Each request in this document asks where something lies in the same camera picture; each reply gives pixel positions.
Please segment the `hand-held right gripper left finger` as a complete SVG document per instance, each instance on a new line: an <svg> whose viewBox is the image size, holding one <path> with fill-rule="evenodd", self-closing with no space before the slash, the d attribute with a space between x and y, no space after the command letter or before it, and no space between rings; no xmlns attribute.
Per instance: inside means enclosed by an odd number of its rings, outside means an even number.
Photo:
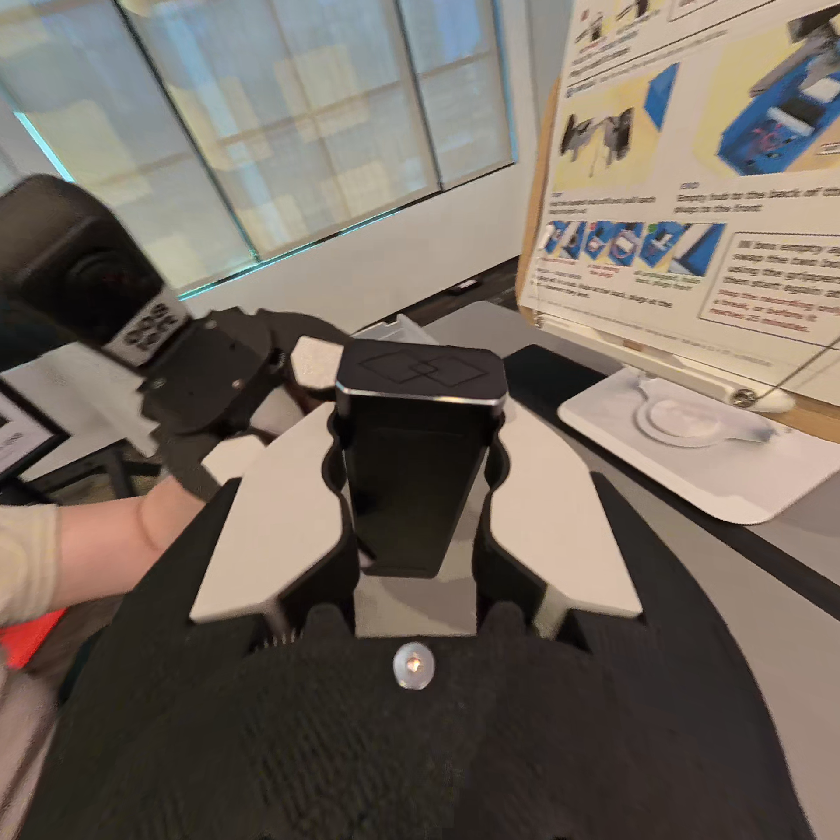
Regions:
<svg viewBox="0 0 840 840"><path fill-rule="evenodd" d="M336 605L354 627L359 554L342 490L334 405L322 404L246 469L190 612L196 624L260 616L276 636Z"/></svg>

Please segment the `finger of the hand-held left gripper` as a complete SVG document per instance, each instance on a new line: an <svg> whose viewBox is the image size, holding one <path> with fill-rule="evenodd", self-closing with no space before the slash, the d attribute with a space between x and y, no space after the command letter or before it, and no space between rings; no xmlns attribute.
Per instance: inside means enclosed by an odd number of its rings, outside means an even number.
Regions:
<svg viewBox="0 0 840 840"><path fill-rule="evenodd" d="M201 467L222 487L229 480L241 478L266 451L266 444L256 435L225 439L202 459Z"/></svg>
<svg viewBox="0 0 840 840"><path fill-rule="evenodd" d="M289 354L293 381L310 394L332 393L343 351L344 346L340 343L300 336Z"/></svg>

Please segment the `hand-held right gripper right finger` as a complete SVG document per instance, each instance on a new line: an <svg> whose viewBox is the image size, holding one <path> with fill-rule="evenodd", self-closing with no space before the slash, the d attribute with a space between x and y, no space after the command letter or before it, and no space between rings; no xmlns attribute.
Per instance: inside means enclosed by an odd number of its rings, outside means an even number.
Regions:
<svg viewBox="0 0 840 840"><path fill-rule="evenodd" d="M503 602L539 636L557 636L570 611L642 615L590 470L515 400L488 448L485 481L471 566L478 624Z"/></svg>

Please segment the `clear plastic bin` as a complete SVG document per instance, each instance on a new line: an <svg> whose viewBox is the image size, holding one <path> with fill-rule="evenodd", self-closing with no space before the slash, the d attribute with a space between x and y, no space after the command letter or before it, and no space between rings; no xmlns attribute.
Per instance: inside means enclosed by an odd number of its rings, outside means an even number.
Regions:
<svg viewBox="0 0 840 840"><path fill-rule="evenodd" d="M375 324L369 338L393 343L438 345L435 338L403 314L398 314L392 322Z"/></svg>

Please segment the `black usb hub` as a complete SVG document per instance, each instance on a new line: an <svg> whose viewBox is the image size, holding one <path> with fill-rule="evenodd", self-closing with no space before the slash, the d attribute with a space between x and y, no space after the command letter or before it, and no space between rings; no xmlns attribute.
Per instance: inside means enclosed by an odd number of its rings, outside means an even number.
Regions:
<svg viewBox="0 0 840 840"><path fill-rule="evenodd" d="M483 349L353 339L335 380L353 530L373 576L432 579L503 419Z"/></svg>

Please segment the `person's left hand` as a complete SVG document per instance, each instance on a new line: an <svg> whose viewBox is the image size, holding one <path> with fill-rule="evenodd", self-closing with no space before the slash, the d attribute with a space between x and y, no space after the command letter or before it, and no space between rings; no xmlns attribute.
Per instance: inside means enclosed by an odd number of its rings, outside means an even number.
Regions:
<svg viewBox="0 0 840 840"><path fill-rule="evenodd" d="M49 610L127 594L204 507L173 476L143 497L63 507Z"/></svg>

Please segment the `white document stand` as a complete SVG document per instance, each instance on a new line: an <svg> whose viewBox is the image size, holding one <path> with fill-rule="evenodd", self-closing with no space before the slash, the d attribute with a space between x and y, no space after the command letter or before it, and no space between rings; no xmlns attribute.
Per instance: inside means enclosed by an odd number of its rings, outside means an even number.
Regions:
<svg viewBox="0 0 840 840"><path fill-rule="evenodd" d="M542 331L621 365L560 420L723 522L767 522L838 473L837 406L547 313Z"/></svg>

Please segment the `black framed white sign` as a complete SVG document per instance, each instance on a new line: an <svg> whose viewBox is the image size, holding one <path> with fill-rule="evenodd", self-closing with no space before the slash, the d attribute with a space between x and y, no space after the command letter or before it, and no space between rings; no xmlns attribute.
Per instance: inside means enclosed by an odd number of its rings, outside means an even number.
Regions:
<svg viewBox="0 0 840 840"><path fill-rule="evenodd" d="M23 394L1 380L1 484L64 444L70 435Z"/></svg>

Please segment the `large glass window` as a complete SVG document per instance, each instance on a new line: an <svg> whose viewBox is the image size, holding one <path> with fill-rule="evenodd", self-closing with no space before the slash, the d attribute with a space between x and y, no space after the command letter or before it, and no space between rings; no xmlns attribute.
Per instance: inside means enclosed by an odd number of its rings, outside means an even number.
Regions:
<svg viewBox="0 0 840 840"><path fill-rule="evenodd" d="M2 1L2 101L192 291L514 160L498 2Z"/></svg>

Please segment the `red orange object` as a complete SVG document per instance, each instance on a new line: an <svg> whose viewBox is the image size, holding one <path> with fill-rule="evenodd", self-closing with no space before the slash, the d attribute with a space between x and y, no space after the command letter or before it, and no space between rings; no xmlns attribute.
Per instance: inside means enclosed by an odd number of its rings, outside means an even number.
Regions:
<svg viewBox="0 0 840 840"><path fill-rule="evenodd" d="M1 628L2 666L8 670L23 669L43 647L66 612L65 608L26 623Z"/></svg>

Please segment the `person's pale trousers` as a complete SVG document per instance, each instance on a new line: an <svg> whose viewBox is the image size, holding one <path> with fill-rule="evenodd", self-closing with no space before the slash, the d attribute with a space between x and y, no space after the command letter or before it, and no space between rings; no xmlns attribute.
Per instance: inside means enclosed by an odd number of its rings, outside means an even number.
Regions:
<svg viewBox="0 0 840 840"><path fill-rule="evenodd" d="M58 716L56 689L23 671L1 674L1 838L18 837Z"/></svg>

